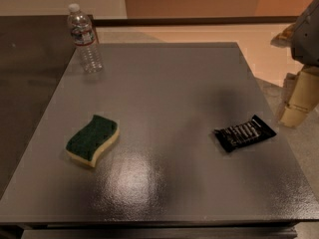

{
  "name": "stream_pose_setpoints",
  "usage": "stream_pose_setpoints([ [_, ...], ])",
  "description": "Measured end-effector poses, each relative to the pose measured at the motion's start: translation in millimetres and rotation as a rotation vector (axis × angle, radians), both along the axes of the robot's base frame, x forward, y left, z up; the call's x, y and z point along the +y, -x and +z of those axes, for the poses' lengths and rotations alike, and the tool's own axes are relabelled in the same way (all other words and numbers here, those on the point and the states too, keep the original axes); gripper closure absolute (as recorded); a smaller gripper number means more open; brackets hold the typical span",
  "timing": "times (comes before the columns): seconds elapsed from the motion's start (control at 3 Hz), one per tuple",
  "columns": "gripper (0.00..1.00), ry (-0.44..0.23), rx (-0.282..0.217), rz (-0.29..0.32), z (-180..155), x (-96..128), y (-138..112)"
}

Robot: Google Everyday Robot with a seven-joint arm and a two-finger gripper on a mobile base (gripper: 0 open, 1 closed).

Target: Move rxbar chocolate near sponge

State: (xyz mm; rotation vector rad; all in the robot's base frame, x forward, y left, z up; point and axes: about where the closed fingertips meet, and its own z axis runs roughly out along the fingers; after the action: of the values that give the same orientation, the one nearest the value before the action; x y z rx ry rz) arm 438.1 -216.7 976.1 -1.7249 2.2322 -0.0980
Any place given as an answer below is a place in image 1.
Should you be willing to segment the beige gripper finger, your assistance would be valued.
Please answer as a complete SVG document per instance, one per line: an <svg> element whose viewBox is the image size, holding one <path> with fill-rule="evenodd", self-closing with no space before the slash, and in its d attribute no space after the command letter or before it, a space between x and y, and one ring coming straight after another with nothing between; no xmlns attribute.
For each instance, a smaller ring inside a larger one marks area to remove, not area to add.
<svg viewBox="0 0 319 239"><path fill-rule="evenodd" d="M277 109L277 117L280 119L283 116L284 109L292 96L296 85L297 76L295 74L287 73L283 82L281 101Z"/></svg>
<svg viewBox="0 0 319 239"><path fill-rule="evenodd" d="M297 74L296 85L280 123L297 127L319 104L319 68L305 65Z"/></svg>

